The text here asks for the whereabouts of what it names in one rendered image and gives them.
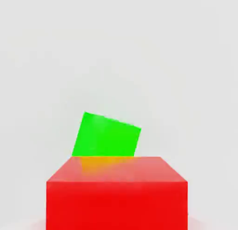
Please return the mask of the small green cube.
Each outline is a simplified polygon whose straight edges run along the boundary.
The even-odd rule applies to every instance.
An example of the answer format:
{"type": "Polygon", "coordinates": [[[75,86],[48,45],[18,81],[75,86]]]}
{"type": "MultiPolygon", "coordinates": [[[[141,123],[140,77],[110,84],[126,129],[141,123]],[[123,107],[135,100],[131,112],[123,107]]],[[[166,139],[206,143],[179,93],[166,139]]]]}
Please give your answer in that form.
{"type": "Polygon", "coordinates": [[[85,112],[72,156],[134,156],[141,128],[85,112]]]}

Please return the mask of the small red cube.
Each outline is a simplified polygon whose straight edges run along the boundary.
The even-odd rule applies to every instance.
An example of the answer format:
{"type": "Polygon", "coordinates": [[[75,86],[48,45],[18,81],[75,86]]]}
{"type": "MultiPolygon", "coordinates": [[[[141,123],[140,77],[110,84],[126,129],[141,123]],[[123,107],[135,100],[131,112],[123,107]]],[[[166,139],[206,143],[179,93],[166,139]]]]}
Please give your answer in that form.
{"type": "Polygon", "coordinates": [[[188,183],[160,157],[71,157],[46,183],[46,230],[188,230],[188,183]]]}

